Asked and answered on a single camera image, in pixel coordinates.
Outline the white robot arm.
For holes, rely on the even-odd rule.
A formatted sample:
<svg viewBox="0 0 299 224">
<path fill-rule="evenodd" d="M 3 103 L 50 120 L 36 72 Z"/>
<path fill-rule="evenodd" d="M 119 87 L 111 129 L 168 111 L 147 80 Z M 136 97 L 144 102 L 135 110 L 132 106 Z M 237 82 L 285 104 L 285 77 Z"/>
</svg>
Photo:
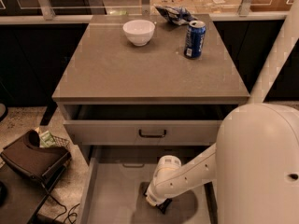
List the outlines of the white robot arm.
<svg viewBox="0 0 299 224">
<path fill-rule="evenodd" d="M 152 206 L 210 181 L 218 224 L 299 224 L 299 111 L 265 97 L 298 40 L 294 0 L 245 105 L 222 122 L 214 145 L 187 164 L 160 158 L 146 191 Z"/>
</svg>

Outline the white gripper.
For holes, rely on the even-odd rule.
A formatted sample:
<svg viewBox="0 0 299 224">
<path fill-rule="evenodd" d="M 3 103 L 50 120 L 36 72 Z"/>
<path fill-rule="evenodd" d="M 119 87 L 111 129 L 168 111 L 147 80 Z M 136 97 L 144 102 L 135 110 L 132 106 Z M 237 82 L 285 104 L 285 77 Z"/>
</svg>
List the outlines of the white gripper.
<svg viewBox="0 0 299 224">
<path fill-rule="evenodd" d="M 145 191 L 145 196 L 146 196 L 147 202 L 152 206 L 161 205 L 162 203 L 164 203 L 166 201 L 166 198 L 157 196 L 152 183 L 149 183 L 149 185 Z"/>
</svg>

